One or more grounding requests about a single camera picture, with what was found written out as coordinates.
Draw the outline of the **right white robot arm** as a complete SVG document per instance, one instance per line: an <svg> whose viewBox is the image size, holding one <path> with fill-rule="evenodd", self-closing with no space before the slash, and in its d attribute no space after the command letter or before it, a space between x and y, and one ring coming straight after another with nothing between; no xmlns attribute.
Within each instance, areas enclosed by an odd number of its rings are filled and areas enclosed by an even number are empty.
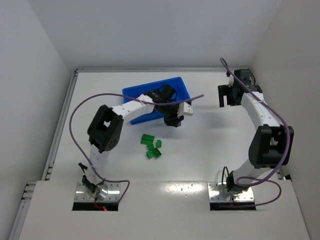
<svg viewBox="0 0 320 240"><path fill-rule="evenodd" d="M260 176L278 164L289 162L294 130L266 107L263 91L255 84L249 69L237 69L233 82L218 86L219 106L242 106L248 113L255 134L248 149L248 159L227 174L226 189L242 192L251 184L261 182Z"/></svg>

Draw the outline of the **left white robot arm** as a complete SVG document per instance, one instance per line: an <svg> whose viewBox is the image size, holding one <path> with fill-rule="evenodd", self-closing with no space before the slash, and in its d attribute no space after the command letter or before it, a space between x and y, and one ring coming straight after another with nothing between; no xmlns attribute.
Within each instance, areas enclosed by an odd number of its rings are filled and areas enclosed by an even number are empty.
<svg viewBox="0 0 320 240"><path fill-rule="evenodd" d="M87 129L90 155L85 158L89 166L81 166L82 183L91 193L96 193L98 186L106 181L103 172L109 153L118 144L125 123L156 112L163 115L165 125L180 127L184 119L184 103L177 97L177 90L164 84L121 105L109 107L104 104L98 108Z"/></svg>

